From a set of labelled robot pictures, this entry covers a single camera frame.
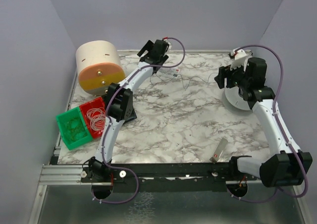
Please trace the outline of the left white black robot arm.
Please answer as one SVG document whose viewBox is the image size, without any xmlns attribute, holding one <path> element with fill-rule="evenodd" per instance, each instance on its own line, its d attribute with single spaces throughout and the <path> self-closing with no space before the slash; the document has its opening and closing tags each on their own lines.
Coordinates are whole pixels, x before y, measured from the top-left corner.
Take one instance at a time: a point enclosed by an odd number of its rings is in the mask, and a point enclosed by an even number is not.
<svg viewBox="0 0 317 224">
<path fill-rule="evenodd" d="M 133 93 L 156 73 L 167 61 L 169 48 L 167 38 L 148 41 L 137 53 L 138 66 L 124 80 L 111 83 L 106 94 L 106 124 L 93 157 L 88 161 L 88 171 L 94 175 L 107 176 L 113 148 L 124 122 L 132 115 Z"/>
</svg>

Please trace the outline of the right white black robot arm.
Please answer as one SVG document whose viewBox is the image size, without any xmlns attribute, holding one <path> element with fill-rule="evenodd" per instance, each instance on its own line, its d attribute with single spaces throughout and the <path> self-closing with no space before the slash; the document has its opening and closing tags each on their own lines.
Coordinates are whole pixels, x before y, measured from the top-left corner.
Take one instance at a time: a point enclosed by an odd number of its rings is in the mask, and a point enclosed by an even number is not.
<svg viewBox="0 0 317 224">
<path fill-rule="evenodd" d="M 251 57 L 246 66 L 221 66 L 215 81 L 220 89 L 238 88 L 239 96 L 247 102 L 258 118 L 267 139 L 270 158 L 262 162 L 252 157 L 234 157 L 236 170 L 259 178 L 266 187 L 295 186 L 305 182 L 312 164 L 309 152 L 291 138 L 274 101 L 274 91 L 265 85 L 266 61 Z"/>
</svg>

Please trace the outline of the grey plastic cable spool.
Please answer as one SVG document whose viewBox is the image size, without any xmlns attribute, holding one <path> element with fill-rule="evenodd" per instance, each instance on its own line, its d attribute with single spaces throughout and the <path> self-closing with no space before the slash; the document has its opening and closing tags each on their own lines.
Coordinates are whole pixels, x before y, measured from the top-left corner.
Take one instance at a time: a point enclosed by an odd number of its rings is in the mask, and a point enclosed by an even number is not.
<svg viewBox="0 0 317 224">
<path fill-rule="evenodd" d="M 225 88 L 222 93 L 222 102 L 227 109 L 234 113 L 252 113 L 248 103 L 239 95 L 239 88 Z"/>
</svg>

